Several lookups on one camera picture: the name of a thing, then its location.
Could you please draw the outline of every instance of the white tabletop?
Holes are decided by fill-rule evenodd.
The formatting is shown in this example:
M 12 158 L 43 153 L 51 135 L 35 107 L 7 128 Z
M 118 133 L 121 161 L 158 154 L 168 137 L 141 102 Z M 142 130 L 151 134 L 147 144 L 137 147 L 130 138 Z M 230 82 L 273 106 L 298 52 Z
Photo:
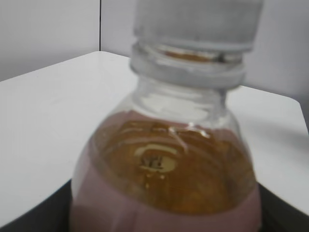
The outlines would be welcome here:
M 71 178 L 93 130 L 136 81 L 128 58 L 95 52 L 0 83 L 0 227 Z M 309 215 L 309 137 L 298 102 L 241 87 L 228 105 L 258 180 Z

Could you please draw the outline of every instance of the dark object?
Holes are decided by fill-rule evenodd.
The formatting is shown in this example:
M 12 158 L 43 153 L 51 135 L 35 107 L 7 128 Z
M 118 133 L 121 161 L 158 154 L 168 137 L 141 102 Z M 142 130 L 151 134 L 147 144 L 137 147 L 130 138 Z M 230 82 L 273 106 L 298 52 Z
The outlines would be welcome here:
M 6 225 L 0 232 L 68 232 L 70 181 L 46 201 Z M 263 209 L 261 232 L 308 232 L 309 217 L 260 186 Z

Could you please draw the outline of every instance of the bottle cap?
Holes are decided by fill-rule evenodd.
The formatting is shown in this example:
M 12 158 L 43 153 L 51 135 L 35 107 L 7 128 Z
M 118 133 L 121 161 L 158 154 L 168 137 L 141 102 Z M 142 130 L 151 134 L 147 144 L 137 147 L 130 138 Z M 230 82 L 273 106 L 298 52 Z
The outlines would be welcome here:
M 253 48 L 263 0 L 138 0 L 139 41 L 192 51 Z

